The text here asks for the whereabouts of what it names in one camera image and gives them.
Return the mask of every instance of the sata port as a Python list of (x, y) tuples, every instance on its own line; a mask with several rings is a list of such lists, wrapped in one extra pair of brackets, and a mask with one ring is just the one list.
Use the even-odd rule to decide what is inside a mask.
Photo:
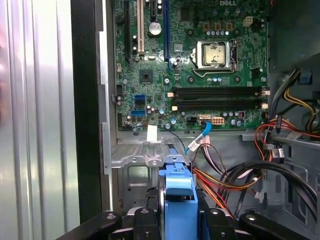
[(210, 120), (211, 119), (211, 115), (210, 114), (200, 114), (198, 115), (200, 120)]

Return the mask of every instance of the pci express slot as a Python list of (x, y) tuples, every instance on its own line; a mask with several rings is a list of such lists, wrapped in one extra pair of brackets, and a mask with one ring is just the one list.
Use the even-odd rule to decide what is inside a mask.
[(261, 93), (260, 87), (173, 87), (174, 96), (179, 99), (255, 97)]
[(179, 100), (172, 103), (178, 111), (191, 110), (244, 110), (261, 108), (260, 99), (232, 100)]
[(145, 54), (145, 34), (144, 34), (144, 0), (137, 0), (136, 15), (138, 24), (138, 54)]
[(128, 0), (123, 2), (124, 8), (124, 57), (128, 61), (131, 52), (131, 36), (130, 36), (130, 3)]
[(164, 61), (169, 62), (170, 51), (170, 16), (169, 16), (169, 0), (163, 1), (163, 24), (164, 24)]

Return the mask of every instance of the white label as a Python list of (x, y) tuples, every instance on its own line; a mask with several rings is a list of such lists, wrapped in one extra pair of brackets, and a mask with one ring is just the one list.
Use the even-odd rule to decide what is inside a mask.
[(287, 139), (297, 140), (297, 139), (300, 138), (301, 136), (302, 136), (302, 134), (301, 134), (300, 132), (293, 131), (293, 132), (291, 132), (286, 138), (287, 138)]
[(153, 125), (148, 125), (146, 132), (146, 141), (151, 143), (156, 143), (158, 141), (158, 127)]
[(237, 6), (236, 1), (220, 1), (220, 6)]

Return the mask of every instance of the chip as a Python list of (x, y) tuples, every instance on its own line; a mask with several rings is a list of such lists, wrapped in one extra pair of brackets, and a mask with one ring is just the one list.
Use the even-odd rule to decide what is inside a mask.
[(139, 71), (139, 81), (141, 84), (152, 84), (154, 82), (154, 71), (150, 69), (142, 69)]
[(181, 22), (190, 21), (190, 10), (188, 7), (181, 7), (180, 8), (180, 21)]

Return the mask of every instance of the gray metal frame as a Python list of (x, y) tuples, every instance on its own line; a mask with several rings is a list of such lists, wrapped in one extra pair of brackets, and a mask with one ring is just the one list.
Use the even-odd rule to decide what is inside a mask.
[(0, 0), (0, 239), (80, 224), (69, 0)]

